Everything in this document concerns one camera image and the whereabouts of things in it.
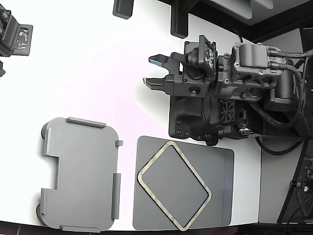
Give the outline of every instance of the gray plastic tray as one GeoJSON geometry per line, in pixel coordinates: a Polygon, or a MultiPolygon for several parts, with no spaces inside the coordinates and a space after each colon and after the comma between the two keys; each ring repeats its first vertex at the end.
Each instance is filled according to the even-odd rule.
{"type": "Polygon", "coordinates": [[[99,233],[119,213],[118,147],[122,141],[104,123],[55,118],[44,125],[44,155],[58,158],[57,188],[41,191],[37,216],[64,231],[99,233]]]}
{"type": "Polygon", "coordinates": [[[169,140],[140,137],[137,145],[136,183],[133,225],[137,230],[182,230],[227,226],[231,222],[234,153],[230,149],[174,141],[194,170],[211,191],[204,209],[199,209],[208,199],[208,191],[201,185],[188,163],[178,151],[169,146],[155,156],[169,140]],[[152,199],[140,180],[170,215],[152,199]],[[194,215],[197,218],[188,227],[194,215]],[[175,225],[172,216],[181,226],[175,225]]]}

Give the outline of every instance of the gray mat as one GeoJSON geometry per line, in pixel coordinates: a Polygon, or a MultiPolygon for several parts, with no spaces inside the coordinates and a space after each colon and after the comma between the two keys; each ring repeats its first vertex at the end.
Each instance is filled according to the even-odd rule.
{"type": "MultiPolygon", "coordinates": [[[[137,145],[133,225],[137,230],[177,227],[137,181],[138,172],[168,140],[140,137],[137,145]]],[[[231,221],[234,153],[230,149],[175,141],[212,191],[212,198],[190,229],[229,225],[231,221]]],[[[142,176],[172,216],[185,226],[207,198],[207,192],[170,146],[142,176]]]]}

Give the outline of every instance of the black machine part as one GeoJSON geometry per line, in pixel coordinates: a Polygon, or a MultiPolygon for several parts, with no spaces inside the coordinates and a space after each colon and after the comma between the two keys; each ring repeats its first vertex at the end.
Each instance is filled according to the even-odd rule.
{"type": "Polygon", "coordinates": [[[313,136],[312,83],[290,58],[306,61],[312,54],[236,43],[232,54],[218,56],[216,43],[201,35],[199,43],[185,42],[184,54],[150,57],[150,63],[169,74],[144,78],[144,83],[171,96],[173,138],[192,138],[210,146],[222,138],[302,141],[313,136]]]}
{"type": "MultiPolygon", "coordinates": [[[[12,16],[10,10],[6,10],[0,4],[0,56],[11,55],[28,56],[30,53],[32,25],[19,24],[12,16]]],[[[0,62],[0,77],[5,74],[0,62]]]]}

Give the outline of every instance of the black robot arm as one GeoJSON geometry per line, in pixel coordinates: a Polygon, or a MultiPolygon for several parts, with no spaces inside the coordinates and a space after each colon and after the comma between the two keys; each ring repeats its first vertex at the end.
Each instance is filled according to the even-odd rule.
{"type": "Polygon", "coordinates": [[[198,43],[185,42],[184,55],[150,57],[150,63],[169,74],[146,78],[144,83],[171,96],[173,138],[193,138],[207,145],[222,138],[302,141],[313,136],[313,82],[306,76],[312,54],[240,42],[232,54],[218,56],[216,44],[201,35],[198,43]],[[294,65],[291,58],[299,62],[294,65]]]}

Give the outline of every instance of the white table surface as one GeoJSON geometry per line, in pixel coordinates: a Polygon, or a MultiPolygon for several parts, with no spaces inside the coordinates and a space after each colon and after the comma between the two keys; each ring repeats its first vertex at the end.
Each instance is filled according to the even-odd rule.
{"type": "MultiPolygon", "coordinates": [[[[0,221],[41,225],[35,209],[41,188],[55,188],[56,159],[42,155],[42,126],[55,117],[105,122],[119,134],[120,217],[111,230],[134,230],[136,143],[168,136],[169,96],[142,78],[166,70],[148,63],[156,54],[183,53],[184,41],[205,35],[220,55],[237,36],[189,16],[189,36],[170,34],[169,5],[135,0],[133,16],[113,16],[113,0],[2,0],[21,24],[34,25],[29,57],[1,58],[0,221]]],[[[222,140],[235,152],[231,225],[258,221],[260,148],[254,139],[222,140]]]]}

